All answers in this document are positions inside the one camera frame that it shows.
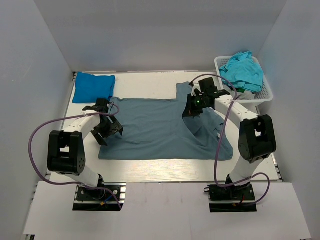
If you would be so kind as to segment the grey-blue t shirt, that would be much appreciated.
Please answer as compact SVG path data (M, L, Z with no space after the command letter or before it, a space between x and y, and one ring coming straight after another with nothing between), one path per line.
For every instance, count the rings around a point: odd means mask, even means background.
M219 160L233 157L227 137L219 143L224 119L210 108L196 117L183 118L187 95L192 88L187 82L176 84L174 99L118 98L111 100L120 111L115 116L123 127L101 146L100 160Z

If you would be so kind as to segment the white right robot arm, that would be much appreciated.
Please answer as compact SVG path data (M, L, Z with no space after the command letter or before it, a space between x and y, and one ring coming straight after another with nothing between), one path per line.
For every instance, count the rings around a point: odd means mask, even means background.
M192 91L187 95L182 117L199 116L204 109L212 108L222 113L226 122L231 121L238 127L240 157L225 184L218 183L217 186L243 186L256 177L257 167L277 149L273 121L269 115L259 115L241 105L236 94L219 90L213 78L214 74L203 74L198 83L189 82Z

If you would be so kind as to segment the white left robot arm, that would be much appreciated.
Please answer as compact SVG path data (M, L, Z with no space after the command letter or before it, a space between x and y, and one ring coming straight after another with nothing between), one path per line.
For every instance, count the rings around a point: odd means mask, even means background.
M62 130L49 135L47 167L51 172L65 175L75 182L91 188L102 186L102 177L86 165L85 138L91 134L100 146L107 146L106 139L124 128L110 112L113 104L98 98L95 105L86 106L82 114Z

